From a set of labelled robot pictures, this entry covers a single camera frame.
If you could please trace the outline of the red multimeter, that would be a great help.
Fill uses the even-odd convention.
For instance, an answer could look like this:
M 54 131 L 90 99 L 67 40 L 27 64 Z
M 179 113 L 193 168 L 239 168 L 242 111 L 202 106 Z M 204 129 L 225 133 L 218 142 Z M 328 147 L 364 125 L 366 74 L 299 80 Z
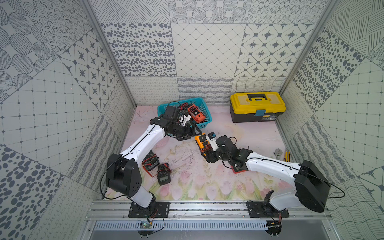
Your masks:
M 236 167 L 236 166 L 232 166 L 232 170 L 233 170 L 234 174 L 238 174 L 238 173 L 242 173 L 242 172 L 248 171 L 248 168 L 246 166 L 242 166 L 241 168 L 240 167 Z

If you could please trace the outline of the yellow multimeter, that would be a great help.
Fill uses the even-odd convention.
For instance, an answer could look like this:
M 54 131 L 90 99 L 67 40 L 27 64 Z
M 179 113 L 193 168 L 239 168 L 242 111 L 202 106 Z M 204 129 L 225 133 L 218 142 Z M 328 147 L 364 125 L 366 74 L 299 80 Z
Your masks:
M 206 158 L 208 151 L 210 151 L 212 148 L 209 141 L 207 140 L 207 135 L 202 134 L 202 135 L 196 136 L 195 141 L 200 149 L 201 155 L 204 158 Z

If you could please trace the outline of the orange multimeter with leads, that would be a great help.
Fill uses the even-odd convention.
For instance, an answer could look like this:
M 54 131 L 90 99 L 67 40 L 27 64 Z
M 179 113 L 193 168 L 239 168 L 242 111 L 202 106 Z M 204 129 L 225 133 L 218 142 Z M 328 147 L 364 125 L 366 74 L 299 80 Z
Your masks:
M 206 121 L 206 116 L 195 104 L 187 105 L 187 111 L 197 124 L 204 123 Z

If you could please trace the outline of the green multimeter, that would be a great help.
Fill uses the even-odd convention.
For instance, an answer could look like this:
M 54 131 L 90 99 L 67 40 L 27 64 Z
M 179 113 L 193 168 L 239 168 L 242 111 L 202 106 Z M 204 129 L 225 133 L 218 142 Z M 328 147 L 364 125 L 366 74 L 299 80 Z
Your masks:
M 159 164 L 160 164 L 159 157 L 151 150 L 143 160 L 142 167 L 147 172 L 147 174 L 153 178 L 156 175 L 152 175 L 151 170 L 157 168 Z

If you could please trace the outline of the small black multimeter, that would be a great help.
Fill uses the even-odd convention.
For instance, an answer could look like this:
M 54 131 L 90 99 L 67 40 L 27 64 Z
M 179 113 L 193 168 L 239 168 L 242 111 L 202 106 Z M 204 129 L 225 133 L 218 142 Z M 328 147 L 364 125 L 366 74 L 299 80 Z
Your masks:
M 167 185 L 171 182 L 172 170 L 168 163 L 158 165 L 157 179 L 160 186 Z

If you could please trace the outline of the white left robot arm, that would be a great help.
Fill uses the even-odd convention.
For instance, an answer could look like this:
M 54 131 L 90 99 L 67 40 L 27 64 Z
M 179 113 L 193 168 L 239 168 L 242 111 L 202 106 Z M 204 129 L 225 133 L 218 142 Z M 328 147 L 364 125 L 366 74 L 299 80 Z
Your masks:
M 153 210 L 156 197 L 142 186 L 140 168 L 145 157 L 163 138 L 174 137 L 177 141 L 189 140 L 202 131 L 180 109 L 167 106 L 166 111 L 150 120 L 146 131 L 120 154 L 111 154 L 107 169 L 102 176 L 105 185 L 123 194 L 144 209 Z

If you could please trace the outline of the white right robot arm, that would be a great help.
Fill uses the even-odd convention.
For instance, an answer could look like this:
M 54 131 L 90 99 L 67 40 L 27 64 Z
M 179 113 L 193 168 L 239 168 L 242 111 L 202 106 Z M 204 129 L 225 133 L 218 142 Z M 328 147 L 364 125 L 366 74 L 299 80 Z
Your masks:
M 282 192 L 269 191 L 263 201 L 263 209 L 277 213 L 288 208 L 303 206 L 322 213 L 333 184 L 310 161 L 289 163 L 262 156 L 249 149 L 239 149 L 226 135 L 203 134 L 195 138 L 202 157 L 208 163 L 227 162 L 235 173 L 253 171 L 278 178 L 290 188 Z

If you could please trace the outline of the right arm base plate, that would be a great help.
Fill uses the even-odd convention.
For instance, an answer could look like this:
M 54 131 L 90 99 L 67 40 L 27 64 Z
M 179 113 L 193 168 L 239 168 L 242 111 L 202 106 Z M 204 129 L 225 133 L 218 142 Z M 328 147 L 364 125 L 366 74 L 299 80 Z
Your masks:
M 288 218 L 290 216 L 288 210 L 278 211 L 270 204 L 264 205 L 263 202 L 247 201 L 246 206 L 250 218 Z

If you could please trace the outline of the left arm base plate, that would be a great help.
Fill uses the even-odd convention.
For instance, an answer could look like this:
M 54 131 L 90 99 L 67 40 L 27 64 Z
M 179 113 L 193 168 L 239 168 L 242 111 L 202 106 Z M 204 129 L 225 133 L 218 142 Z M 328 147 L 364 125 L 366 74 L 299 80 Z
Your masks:
M 129 210 L 129 218 L 168 218 L 170 202 L 153 202 L 147 208 L 137 203 L 132 203 Z

